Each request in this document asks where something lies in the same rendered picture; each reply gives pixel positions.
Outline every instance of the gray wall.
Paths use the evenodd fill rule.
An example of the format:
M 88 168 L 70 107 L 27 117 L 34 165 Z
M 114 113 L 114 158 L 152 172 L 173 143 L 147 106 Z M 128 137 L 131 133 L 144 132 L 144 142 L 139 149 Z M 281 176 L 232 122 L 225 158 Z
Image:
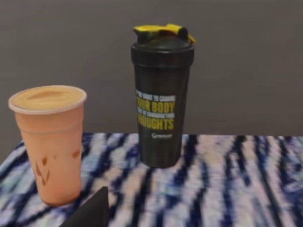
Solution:
M 85 89 L 85 131 L 135 132 L 130 45 L 142 24 L 197 39 L 186 133 L 303 135 L 303 5 L 260 2 L 1 0 L 2 157 L 20 140 L 7 99 L 34 86 Z

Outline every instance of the bottle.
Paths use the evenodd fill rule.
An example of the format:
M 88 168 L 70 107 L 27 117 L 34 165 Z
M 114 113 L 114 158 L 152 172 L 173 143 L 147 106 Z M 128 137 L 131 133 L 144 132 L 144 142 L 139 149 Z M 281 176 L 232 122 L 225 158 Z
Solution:
M 140 160 L 174 166 L 181 155 L 183 121 L 194 38 L 186 28 L 137 26 L 134 64 Z

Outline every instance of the yellow flip cap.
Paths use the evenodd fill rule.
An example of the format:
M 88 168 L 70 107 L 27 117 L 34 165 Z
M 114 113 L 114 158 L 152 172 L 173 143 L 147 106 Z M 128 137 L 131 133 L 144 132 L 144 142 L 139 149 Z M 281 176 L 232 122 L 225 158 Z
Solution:
M 137 32 L 159 32 L 159 31 L 170 31 L 174 34 L 178 35 L 178 31 L 183 28 L 182 26 L 167 24 L 166 26 L 158 26 L 158 25 L 143 25 L 136 26 L 134 30 Z M 196 40 L 188 34 L 188 41 L 194 44 Z

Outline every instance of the orange cup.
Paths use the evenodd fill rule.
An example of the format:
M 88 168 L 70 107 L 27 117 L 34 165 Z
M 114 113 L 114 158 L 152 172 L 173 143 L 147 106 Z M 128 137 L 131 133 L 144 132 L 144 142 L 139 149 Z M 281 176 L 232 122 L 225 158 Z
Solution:
M 77 90 L 81 96 L 72 104 L 44 110 L 20 108 L 13 102 L 22 92 L 48 87 Z M 70 86 L 37 88 L 13 95 L 9 107 L 15 112 L 41 200 L 47 205 L 61 206 L 80 194 L 83 104 L 87 95 Z

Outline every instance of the patterned tablecloth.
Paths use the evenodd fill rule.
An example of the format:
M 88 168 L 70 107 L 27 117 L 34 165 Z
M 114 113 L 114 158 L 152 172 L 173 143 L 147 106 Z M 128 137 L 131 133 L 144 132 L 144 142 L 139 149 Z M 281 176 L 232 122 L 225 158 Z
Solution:
M 296 137 L 188 136 L 175 167 L 138 161 L 136 134 L 84 134 L 82 191 L 52 208 L 20 143 L 0 166 L 0 226 L 57 227 L 102 186 L 110 227 L 303 227 L 303 145 Z

